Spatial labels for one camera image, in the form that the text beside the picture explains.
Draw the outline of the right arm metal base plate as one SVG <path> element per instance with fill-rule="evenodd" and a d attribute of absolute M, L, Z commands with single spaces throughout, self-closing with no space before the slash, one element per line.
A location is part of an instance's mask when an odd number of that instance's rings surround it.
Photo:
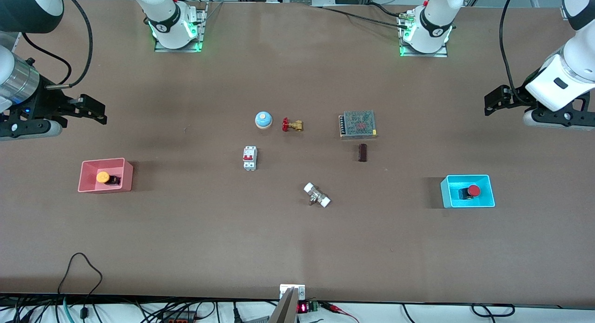
<path fill-rule="evenodd" d="M 202 7 L 196 7 L 188 5 L 185 2 L 178 1 L 177 6 L 184 5 L 181 9 L 180 26 L 184 29 L 181 31 L 174 31 L 177 35 L 177 41 L 188 38 L 188 41 L 184 46 L 179 48 L 168 48 L 164 46 L 161 41 L 158 41 L 158 35 L 155 30 L 152 29 L 152 35 L 154 37 L 154 51 L 156 53 L 198 53 L 202 51 L 206 23 L 208 18 L 208 12 L 210 9 L 210 3 L 206 2 Z"/>

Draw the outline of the metal mesh power supply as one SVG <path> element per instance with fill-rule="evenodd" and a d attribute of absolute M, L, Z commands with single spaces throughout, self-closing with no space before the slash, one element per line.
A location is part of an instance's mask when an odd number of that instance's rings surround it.
<path fill-rule="evenodd" d="M 376 138 L 374 111 L 345 111 L 338 116 L 340 139 Z"/>

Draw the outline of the white circuit breaker red switches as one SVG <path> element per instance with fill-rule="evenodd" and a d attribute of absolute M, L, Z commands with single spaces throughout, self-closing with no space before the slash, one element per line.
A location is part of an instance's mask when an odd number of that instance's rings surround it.
<path fill-rule="evenodd" d="M 244 169 L 246 171 L 255 171 L 257 169 L 258 149 L 255 145 L 244 147 L 242 161 L 244 162 Z"/>

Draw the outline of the pink plastic bin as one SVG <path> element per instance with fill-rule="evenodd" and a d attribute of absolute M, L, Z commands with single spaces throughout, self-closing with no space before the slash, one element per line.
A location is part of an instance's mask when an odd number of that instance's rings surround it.
<path fill-rule="evenodd" d="M 82 162 L 78 192 L 104 194 L 132 189 L 132 165 L 125 158 L 103 158 Z"/>

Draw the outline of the metal fitting white ends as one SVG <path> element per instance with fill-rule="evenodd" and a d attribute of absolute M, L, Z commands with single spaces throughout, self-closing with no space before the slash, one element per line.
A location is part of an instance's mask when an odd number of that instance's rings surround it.
<path fill-rule="evenodd" d="M 329 196 L 321 192 L 319 187 L 317 187 L 313 183 L 307 183 L 306 186 L 304 186 L 304 191 L 306 192 L 306 194 L 308 194 L 308 196 L 310 196 L 308 202 L 310 206 L 318 204 L 322 207 L 327 207 L 331 203 L 331 198 L 329 198 Z"/>

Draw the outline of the red clip lead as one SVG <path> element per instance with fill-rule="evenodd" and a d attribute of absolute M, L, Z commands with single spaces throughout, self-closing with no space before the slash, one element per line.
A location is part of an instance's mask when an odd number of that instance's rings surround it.
<path fill-rule="evenodd" d="M 340 307 L 338 307 L 334 304 L 331 304 L 329 302 L 324 302 L 324 301 L 318 301 L 318 304 L 319 304 L 319 306 L 321 306 L 321 308 L 323 308 L 327 311 L 330 311 L 331 313 L 350 317 L 351 319 L 355 320 L 356 323 L 360 323 L 360 321 L 355 316 L 349 314 L 348 312 L 342 310 Z"/>

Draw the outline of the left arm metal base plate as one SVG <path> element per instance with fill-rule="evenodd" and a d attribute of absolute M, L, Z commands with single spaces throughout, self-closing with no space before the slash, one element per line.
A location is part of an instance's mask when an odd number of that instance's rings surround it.
<path fill-rule="evenodd" d="M 400 13 L 396 18 L 399 28 L 399 50 L 402 57 L 446 58 L 447 42 L 453 25 L 436 26 L 427 22 L 421 9 Z"/>

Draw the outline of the cyan plastic bin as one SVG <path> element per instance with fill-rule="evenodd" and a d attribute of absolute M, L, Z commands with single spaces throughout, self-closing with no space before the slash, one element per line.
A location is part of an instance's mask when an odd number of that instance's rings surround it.
<path fill-rule="evenodd" d="M 476 184 L 481 188 L 482 193 L 473 200 L 461 200 L 459 190 Z M 440 183 L 443 206 L 445 208 L 469 209 L 495 207 L 496 202 L 491 187 L 491 181 L 485 174 L 456 174 L 448 175 Z"/>

